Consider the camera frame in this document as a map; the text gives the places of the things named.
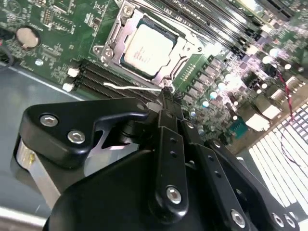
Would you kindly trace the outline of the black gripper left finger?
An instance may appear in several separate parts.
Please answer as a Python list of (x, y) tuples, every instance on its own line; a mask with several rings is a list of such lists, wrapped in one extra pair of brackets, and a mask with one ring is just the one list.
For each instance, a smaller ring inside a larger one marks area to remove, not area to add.
[(181, 118), (164, 89), (154, 107), (138, 98), (38, 104), (22, 116), (14, 156), (54, 208), (71, 185), (134, 154), (154, 154), (149, 209), (183, 218), (189, 209)]

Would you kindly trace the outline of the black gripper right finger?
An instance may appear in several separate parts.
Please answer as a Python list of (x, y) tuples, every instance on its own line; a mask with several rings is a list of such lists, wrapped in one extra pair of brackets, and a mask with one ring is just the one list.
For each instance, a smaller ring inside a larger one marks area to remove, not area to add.
[(176, 115), (198, 174), (206, 185), (218, 231), (297, 231), (296, 219), (219, 140), (203, 141), (186, 119), (181, 98)]

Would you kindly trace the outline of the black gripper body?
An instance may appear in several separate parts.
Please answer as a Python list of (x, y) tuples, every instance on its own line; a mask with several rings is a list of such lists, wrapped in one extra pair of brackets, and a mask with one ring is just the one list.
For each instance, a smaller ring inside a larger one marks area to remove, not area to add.
[(201, 177), (186, 167), (189, 209), (177, 223), (163, 224), (149, 209), (154, 154), (131, 154), (71, 185), (57, 200), (49, 231), (222, 231), (224, 224)]

